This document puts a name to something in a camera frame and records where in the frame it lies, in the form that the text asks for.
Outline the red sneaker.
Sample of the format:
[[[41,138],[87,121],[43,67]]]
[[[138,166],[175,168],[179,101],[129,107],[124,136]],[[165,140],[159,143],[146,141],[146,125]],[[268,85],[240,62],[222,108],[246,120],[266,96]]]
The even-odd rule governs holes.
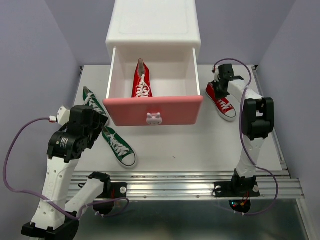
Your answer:
[[[132,98],[151,98],[153,96],[150,83],[150,70],[140,58],[134,72]]]
[[[207,96],[213,101],[217,112],[225,121],[233,122],[236,119],[236,110],[227,98],[216,98],[213,84],[209,82],[205,89]]]

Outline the pink drawer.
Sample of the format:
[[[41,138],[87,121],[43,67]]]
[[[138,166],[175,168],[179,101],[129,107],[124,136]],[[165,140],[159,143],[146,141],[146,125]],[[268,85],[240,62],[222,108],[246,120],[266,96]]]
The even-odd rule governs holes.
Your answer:
[[[152,97],[132,97],[139,59],[150,71]],[[103,105],[116,126],[193,125],[203,100],[194,48],[113,48]]]

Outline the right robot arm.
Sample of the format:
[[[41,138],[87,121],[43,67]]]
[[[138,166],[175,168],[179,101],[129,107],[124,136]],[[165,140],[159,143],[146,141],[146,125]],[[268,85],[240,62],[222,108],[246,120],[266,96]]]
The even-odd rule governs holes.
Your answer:
[[[259,195],[256,169],[262,145],[274,129],[274,101],[249,89],[242,76],[236,76],[231,64],[214,67],[213,89],[216,98],[229,95],[240,103],[239,134],[242,145],[239,162],[231,181],[220,182],[217,195]]]

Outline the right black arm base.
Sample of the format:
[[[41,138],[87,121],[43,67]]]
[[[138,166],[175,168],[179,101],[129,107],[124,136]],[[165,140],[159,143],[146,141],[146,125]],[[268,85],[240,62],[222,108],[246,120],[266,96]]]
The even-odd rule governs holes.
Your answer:
[[[229,199],[231,209],[240,214],[248,214],[251,209],[251,198],[260,196],[258,185],[238,185],[231,181],[214,182],[211,195],[216,198]]]

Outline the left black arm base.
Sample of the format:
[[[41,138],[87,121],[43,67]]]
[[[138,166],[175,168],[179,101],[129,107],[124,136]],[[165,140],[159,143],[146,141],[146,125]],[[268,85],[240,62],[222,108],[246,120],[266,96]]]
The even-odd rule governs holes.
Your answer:
[[[95,215],[102,218],[121,215],[129,206],[128,200],[121,199],[127,197],[127,188],[128,184],[126,182],[111,182],[108,189],[104,190],[93,202],[99,203],[108,200],[117,200],[93,205],[92,209]]]

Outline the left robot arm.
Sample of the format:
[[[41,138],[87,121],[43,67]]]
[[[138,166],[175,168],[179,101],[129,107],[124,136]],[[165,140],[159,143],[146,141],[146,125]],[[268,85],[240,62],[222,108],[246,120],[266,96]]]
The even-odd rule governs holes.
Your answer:
[[[57,121],[62,126],[48,143],[47,173],[35,215],[23,225],[21,233],[32,240],[72,240],[80,217],[98,196],[111,193],[110,176],[93,172],[87,183],[67,201],[72,176],[82,153],[98,139],[107,117],[92,107],[61,107]]]

